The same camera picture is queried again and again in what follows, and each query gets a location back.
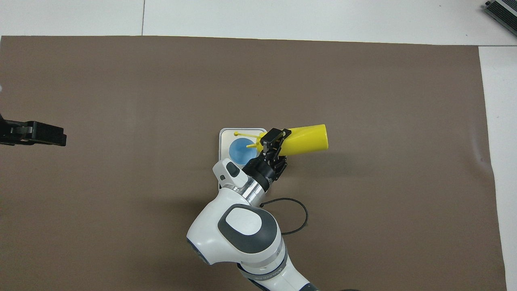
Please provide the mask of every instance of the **brown mat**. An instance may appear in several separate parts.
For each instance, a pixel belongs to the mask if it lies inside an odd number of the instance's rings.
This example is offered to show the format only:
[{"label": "brown mat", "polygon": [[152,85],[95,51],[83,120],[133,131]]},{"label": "brown mat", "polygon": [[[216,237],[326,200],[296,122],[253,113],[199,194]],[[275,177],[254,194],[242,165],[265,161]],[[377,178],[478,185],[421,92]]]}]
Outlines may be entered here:
[{"label": "brown mat", "polygon": [[[505,290],[477,47],[2,37],[4,118],[68,145],[0,146],[3,290],[258,290],[187,230],[224,127],[325,123],[270,198],[322,290]],[[295,203],[266,206],[283,231]]]}]

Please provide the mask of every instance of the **blue circle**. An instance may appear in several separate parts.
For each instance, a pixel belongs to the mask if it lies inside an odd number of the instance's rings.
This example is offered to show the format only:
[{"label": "blue circle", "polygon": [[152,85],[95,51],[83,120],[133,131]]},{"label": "blue circle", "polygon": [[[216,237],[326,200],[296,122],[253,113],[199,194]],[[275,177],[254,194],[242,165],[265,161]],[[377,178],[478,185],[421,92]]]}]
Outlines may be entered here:
[{"label": "blue circle", "polygon": [[245,165],[249,160],[257,156],[256,148],[246,148],[254,142],[247,138],[238,138],[230,144],[230,158],[239,165]]}]

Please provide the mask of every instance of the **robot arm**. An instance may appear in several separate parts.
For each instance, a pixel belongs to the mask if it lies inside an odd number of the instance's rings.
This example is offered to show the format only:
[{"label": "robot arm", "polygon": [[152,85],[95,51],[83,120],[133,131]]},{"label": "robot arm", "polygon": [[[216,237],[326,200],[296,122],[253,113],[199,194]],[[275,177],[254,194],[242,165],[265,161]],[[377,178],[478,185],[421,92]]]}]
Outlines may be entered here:
[{"label": "robot arm", "polygon": [[192,223],[187,240],[204,262],[235,262],[262,290],[316,291],[293,266],[275,218],[258,207],[287,166],[279,153],[290,133],[269,131],[261,139],[263,151],[242,170],[230,159],[214,166],[219,194]]}]

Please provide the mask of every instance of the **black clamp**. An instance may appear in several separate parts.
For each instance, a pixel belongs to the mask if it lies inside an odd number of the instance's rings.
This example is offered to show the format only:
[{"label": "black clamp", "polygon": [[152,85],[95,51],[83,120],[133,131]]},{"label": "black clamp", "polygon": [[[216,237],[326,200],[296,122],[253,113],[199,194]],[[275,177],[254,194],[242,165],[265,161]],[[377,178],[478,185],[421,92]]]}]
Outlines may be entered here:
[{"label": "black clamp", "polygon": [[258,157],[251,159],[242,169],[267,191],[273,181],[277,181],[287,167],[286,156],[280,156],[282,143],[291,134],[289,129],[272,128],[260,139],[263,146]]},{"label": "black clamp", "polygon": [[0,144],[31,146],[40,143],[64,147],[66,146],[66,135],[63,134],[63,131],[61,127],[37,121],[5,120],[0,114]]}]

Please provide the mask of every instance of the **yellow object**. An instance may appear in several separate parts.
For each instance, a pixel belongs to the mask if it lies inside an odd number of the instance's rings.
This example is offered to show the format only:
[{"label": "yellow object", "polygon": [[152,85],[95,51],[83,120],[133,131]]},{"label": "yellow object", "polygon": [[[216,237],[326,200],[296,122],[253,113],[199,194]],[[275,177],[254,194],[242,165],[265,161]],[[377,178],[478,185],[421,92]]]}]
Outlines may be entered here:
[{"label": "yellow object", "polygon": [[[289,130],[291,130],[291,134],[284,140],[282,150],[280,151],[280,155],[282,156],[304,154],[328,149],[327,128],[324,124],[289,128]],[[259,136],[262,138],[265,134],[266,133],[260,133]],[[263,148],[260,144],[260,138],[257,138],[255,144],[250,144],[248,147],[256,147],[257,152],[261,152]]]}]

